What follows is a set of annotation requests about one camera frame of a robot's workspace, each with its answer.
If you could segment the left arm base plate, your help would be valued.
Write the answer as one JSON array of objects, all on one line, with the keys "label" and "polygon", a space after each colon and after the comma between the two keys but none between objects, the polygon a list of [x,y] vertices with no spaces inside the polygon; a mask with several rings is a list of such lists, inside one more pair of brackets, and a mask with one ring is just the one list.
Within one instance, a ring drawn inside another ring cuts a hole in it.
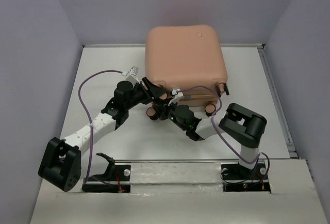
[{"label": "left arm base plate", "polygon": [[107,161],[107,167],[102,174],[89,176],[87,182],[82,184],[82,191],[85,193],[130,193],[131,164],[118,164],[104,153],[96,155]]}]

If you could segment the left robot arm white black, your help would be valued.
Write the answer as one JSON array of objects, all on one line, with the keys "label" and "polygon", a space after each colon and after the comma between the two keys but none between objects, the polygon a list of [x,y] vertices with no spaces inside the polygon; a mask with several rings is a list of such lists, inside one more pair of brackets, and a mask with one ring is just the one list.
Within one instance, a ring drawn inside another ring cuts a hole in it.
[{"label": "left robot arm white black", "polygon": [[54,137],[47,143],[38,175],[62,191],[70,191],[81,176],[81,157],[92,152],[96,142],[117,130],[127,120],[130,109],[160,100],[165,93],[163,87],[146,77],[135,84],[120,81],[113,97],[87,125],[63,139]]}]

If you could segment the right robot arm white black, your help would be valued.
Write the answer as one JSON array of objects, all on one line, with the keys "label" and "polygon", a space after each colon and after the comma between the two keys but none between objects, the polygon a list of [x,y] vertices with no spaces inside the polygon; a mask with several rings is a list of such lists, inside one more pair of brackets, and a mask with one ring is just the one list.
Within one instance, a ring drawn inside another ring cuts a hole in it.
[{"label": "right robot arm white black", "polygon": [[260,140],[267,125],[264,116],[237,103],[231,103],[223,117],[214,112],[204,119],[197,118],[187,105],[154,104],[153,109],[159,120],[169,119],[191,140],[218,135],[238,156],[238,174],[248,179],[256,173]]}]

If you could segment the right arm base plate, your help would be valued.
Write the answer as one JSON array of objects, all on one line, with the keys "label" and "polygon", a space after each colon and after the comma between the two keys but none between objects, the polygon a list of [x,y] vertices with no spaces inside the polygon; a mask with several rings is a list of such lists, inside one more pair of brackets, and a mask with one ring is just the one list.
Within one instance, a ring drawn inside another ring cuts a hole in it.
[{"label": "right arm base plate", "polygon": [[220,178],[223,191],[229,192],[271,192],[268,166],[262,162],[249,170],[238,163],[222,164]]}]

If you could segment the pink hard-shell suitcase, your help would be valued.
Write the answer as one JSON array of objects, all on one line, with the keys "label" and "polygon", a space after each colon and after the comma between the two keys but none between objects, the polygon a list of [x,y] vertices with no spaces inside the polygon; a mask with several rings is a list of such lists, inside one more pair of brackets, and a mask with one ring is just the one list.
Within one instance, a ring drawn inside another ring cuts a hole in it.
[{"label": "pink hard-shell suitcase", "polygon": [[216,111],[228,93],[227,70],[216,30],[209,25],[158,26],[145,41],[145,77],[170,92],[183,92],[181,105]]}]

